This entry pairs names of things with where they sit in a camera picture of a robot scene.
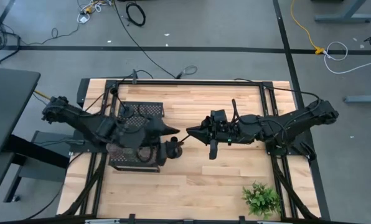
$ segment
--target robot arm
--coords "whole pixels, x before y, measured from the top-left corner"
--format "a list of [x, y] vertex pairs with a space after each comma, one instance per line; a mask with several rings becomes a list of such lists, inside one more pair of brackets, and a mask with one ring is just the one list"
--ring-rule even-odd
[[226, 142], [251, 144], [254, 140], [267, 142], [293, 142], [297, 135], [314, 125], [332, 124], [338, 117], [328, 101], [317, 100], [307, 107], [282, 116], [261, 117], [254, 114], [239, 116], [233, 100], [235, 114], [227, 120], [224, 110], [211, 111], [200, 126], [187, 128], [187, 133], [204, 144], [210, 144], [209, 159], [216, 159], [217, 145]]
[[[150, 146], [155, 139], [163, 135], [177, 134], [178, 129], [164, 124], [157, 117], [148, 117], [141, 127], [127, 125], [120, 118], [105, 116], [99, 113], [90, 114], [72, 106], [64, 96], [51, 97], [49, 104], [43, 109], [43, 120], [49, 123], [67, 123], [80, 131], [84, 138], [106, 150], [107, 144], [119, 147], [137, 149]], [[180, 156], [180, 143], [177, 139], [163, 142], [160, 145], [157, 162], [163, 166], [166, 158], [174, 159]]]

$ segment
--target black desk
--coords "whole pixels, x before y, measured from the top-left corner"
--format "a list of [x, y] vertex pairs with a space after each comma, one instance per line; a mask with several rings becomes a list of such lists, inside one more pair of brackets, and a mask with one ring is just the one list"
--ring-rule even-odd
[[11, 134], [39, 78], [36, 72], [0, 68], [0, 184], [11, 163], [22, 166], [26, 157], [62, 168], [68, 164], [67, 157]]

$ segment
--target white cable bundle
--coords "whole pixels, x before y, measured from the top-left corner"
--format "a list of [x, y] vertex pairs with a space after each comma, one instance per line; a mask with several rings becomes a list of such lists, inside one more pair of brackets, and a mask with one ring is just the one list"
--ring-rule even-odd
[[112, 1], [114, 0], [106, 0], [106, 1], [99, 1], [99, 0], [96, 0], [96, 1], [93, 1], [93, 0], [90, 0], [90, 3], [84, 7], [82, 7], [82, 9], [80, 10], [79, 14], [78, 14], [78, 18], [77, 18], [77, 22], [78, 23], [86, 23], [87, 21], [89, 21], [90, 19], [90, 15], [88, 13], [82, 15], [81, 13], [88, 7], [92, 7], [96, 10], [96, 12], [101, 12], [101, 6], [106, 6], [106, 5], [110, 5], [112, 6]]
[[[345, 50], [346, 50], [346, 54], [345, 54], [345, 56], [342, 57], [342, 58], [334, 58], [334, 57], [330, 56], [330, 55], [328, 54], [328, 51], [329, 51], [329, 47], [330, 47], [332, 44], [340, 44], [340, 45], [342, 45], [342, 46], [345, 48]], [[365, 65], [360, 65], [360, 66], [358, 66], [358, 67], [355, 67], [355, 68], [353, 68], [353, 69], [350, 69], [350, 70], [348, 70], [348, 71], [344, 71], [344, 72], [334, 72], [334, 71], [332, 71], [332, 70], [328, 67], [327, 60], [326, 60], [326, 59], [329, 58], [329, 59], [332, 59], [332, 60], [334, 60], [334, 61], [340, 62], [341, 60], [345, 60], [345, 59], [346, 59], [348, 51], [349, 51], [349, 50], [347, 49], [346, 45], [344, 45], [342, 42], [334, 41], [334, 42], [332, 42], [332, 43], [330, 43], [330, 44], [328, 45], [327, 50], [325, 50], [323, 53], [324, 53], [324, 63], [325, 63], [325, 66], [328, 68], [328, 70], [329, 70], [330, 72], [332, 72], [333, 74], [338, 74], [338, 75], [339, 75], [339, 74], [345, 74], [345, 73], [349, 73], [349, 72], [351, 72], [351, 71], [354, 71], [354, 70], [356, 70], [356, 69], [359, 69], [359, 68], [362, 68], [362, 67], [365, 67], [365, 66], [371, 65], [371, 63], [367, 63], [367, 64], [365, 64]]]

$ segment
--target artificial plant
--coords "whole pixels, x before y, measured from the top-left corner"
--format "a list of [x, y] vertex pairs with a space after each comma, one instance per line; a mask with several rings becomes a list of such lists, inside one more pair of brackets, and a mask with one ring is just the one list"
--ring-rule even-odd
[[249, 215], [254, 214], [263, 216], [266, 220], [274, 213], [281, 213], [279, 208], [279, 196], [271, 187], [266, 187], [262, 183], [254, 182], [252, 184], [253, 190], [243, 189], [243, 198], [245, 203], [249, 206]]

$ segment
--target concrete floor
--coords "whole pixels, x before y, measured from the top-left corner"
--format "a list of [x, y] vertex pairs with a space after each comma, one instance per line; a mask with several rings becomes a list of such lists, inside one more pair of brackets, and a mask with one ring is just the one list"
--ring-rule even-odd
[[[0, 0], [0, 14], [8, 0]], [[147, 14], [143, 28], [128, 27], [143, 46], [208, 46], [282, 48], [276, 16], [271, 1], [265, 0], [158, 0], [138, 2]], [[316, 24], [315, 14], [339, 12], [350, 1], [311, 2], [296, 0], [294, 13], [311, 31], [320, 47], [341, 41], [350, 49], [369, 49], [363, 40], [371, 35], [370, 24]], [[311, 49], [308, 38], [289, 13], [290, 0], [279, 1], [289, 44], [292, 49]], [[66, 34], [76, 28], [76, 1], [16, 1], [5, 24], [26, 42], [40, 42], [50, 37], [51, 28]], [[371, 13], [371, 1], [360, 9]], [[124, 4], [120, 4], [124, 13]], [[47, 42], [46, 45], [134, 46], [118, 22], [114, 10], [104, 7], [70, 37]], [[0, 56], [7, 52], [0, 51]], [[164, 68], [179, 73], [188, 65], [199, 70], [196, 79], [290, 80], [284, 54], [230, 52], [148, 52]], [[329, 100], [340, 113], [331, 126], [312, 128], [322, 182], [331, 219], [335, 221], [371, 223], [371, 105], [346, 105], [346, 95], [371, 94], [371, 66], [334, 75], [324, 66], [323, 57], [293, 55], [302, 90]], [[371, 62], [371, 56], [349, 56], [345, 61], [329, 63], [333, 70], [348, 70]], [[37, 89], [48, 95], [65, 95], [75, 103], [81, 78], [123, 76], [132, 69], [144, 69], [155, 78], [169, 78], [141, 52], [115, 51], [21, 51], [0, 67], [40, 72]], [[64, 124], [47, 124], [40, 120], [44, 106], [32, 98], [14, 130], [14, 134], [31, 139], [35, 130], [71, 134]], [[24, 180], [19, 193], [23, 200], [9, 205], [0, 202], [0, 221], [18, 220], [32, 215], [59, 189], [61, 183]], [[55, 213], [58, 201], [39, 217]]]

